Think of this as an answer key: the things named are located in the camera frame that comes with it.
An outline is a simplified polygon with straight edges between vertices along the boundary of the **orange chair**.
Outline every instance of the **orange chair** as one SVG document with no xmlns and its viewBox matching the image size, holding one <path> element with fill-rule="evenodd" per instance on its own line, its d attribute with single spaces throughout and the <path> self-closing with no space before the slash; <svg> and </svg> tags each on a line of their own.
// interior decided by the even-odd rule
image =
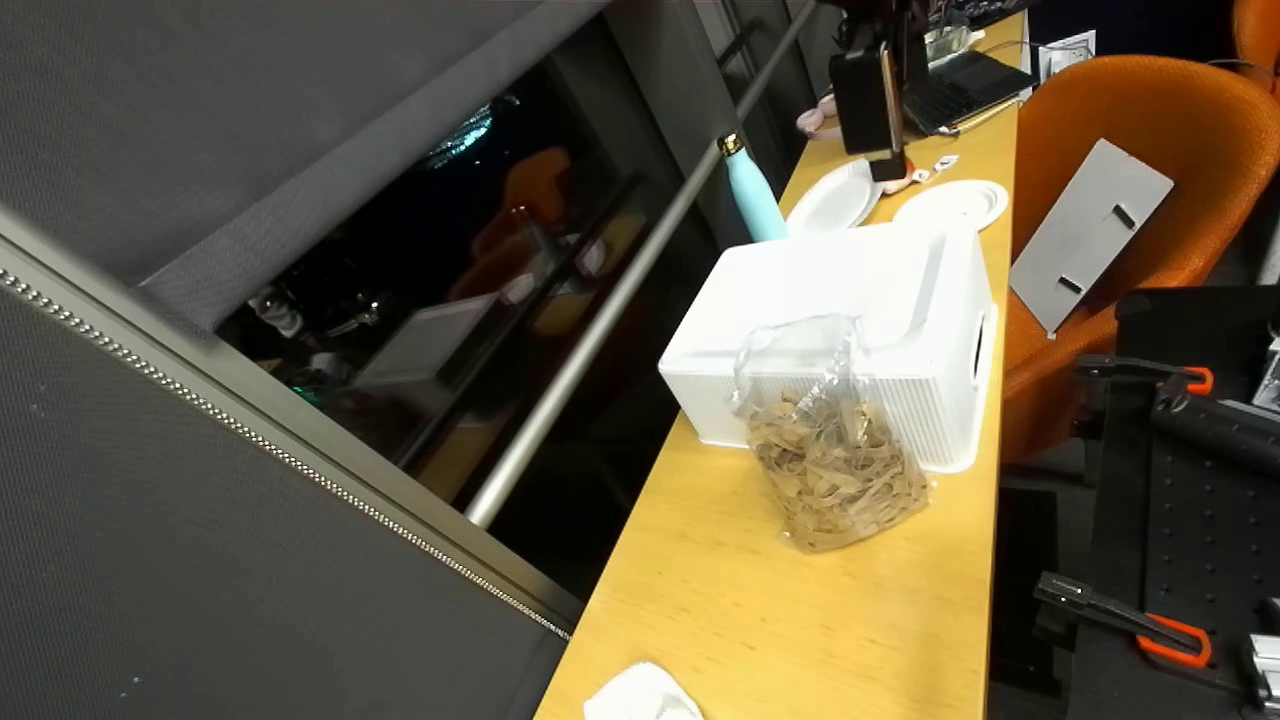
<svg viewBox="0 0 1280 720">
<path fill-rule="evenodd" d="M 1021 109 L 1013 255 L 1101 137 L 1177 186 L 1056 341 L 1006 292 L 1003 466 L 1068 439 L 1076 359 L 1113 354 L 1118 292 L 1198 285 L 1280 170 L 1280 104 L 1245 77 L 1169 56 L 1101 56 L 1053 77 Z"/>
<path fill-rule="evenodd" d="M 1234 0 L 1232 36 L 1245 77 L 1280 101 L 1280 0 Z"/>
</svg>

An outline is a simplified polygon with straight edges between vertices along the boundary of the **clear plastic jar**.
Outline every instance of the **clear plastic jar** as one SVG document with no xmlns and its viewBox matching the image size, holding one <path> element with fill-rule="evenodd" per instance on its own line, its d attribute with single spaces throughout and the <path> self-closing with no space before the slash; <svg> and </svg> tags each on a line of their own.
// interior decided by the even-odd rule
<svg viewBox="0 0 1280 720">
<path fill-rule="evenodd" d="M 927 477 L 884 422 L 851 318 L 757 329 L 736 394 L 796 549 L 833 553 L 922 509 Z"/>
</svg>

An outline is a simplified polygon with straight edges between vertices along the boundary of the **chair backrest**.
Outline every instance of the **chair backrest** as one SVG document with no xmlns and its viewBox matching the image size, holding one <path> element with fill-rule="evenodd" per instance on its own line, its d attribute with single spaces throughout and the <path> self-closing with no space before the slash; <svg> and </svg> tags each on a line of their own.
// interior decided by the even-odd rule
<svg viewBox="0 0 1280 720">
<path fill-rule="evenodd" d="M 1280 0 L 1234 0 L 1232 36 L 1245 77 L 1280 101 Z"/>
<path fill-rule="evenodd" d="M 1170 177 L 1083 303 L 1198 285 L 1280 164 L 1280 104 L 1257 84 L 1169 56 L 1101 56 L 1053 77 L 1021 114 L 1013 252 L 1026 246 L 1095 142 Z"/>
</svg>

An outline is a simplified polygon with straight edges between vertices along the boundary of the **wooden desk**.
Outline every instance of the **wooden desk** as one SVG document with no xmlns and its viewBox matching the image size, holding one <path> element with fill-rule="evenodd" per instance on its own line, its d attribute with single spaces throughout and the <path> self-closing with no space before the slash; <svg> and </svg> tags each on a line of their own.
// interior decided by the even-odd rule
<svg viewBox="0 0 1280 720">
<path fill-rule="evenodd" d="M 1021 18 L 1003 19 L 988 29 L 988 48 L 1017 61 L 1021 32 Z M 1013 142 L 1017 114 L 1003 109 L 958 142 L 918 142 L 907 154 L 915 164 L 958 154 L 944 181 L 1013 187 Z M 842 159 L 840 142 L 810 142 L 783 203 Z M 1006 213 L 982 232 L 999 318 L 1006 232 Z M 780 536 L 748 451 L 703 447 L 674 422 L 539 717 L 578 717 L 631 661 L 667 670 L 711 720 L 982 717 L 999 369 L 1003 329 L 978 459 L 962 477 L 940 477 L 918 517 L 826 555 L 803 555 Z"/>
</svg>

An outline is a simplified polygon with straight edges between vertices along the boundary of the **styrofoam box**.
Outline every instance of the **styrofoam box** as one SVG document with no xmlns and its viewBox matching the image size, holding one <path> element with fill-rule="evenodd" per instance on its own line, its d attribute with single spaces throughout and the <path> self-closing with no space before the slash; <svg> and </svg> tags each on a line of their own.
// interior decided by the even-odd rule
<svg viewBox="0 0 1280 720">
<path fill-rule="evenodd" d="M 973 232 L 877 225 L 728 249 L 660 357 L 660 377 L 703 444 L 748 447 L 733 407 L 738 350 L 750 329 L 803 318 L 859 318 L 901 439 L 927 472 L 973 466 L 997 337 Z"/>
</svg>

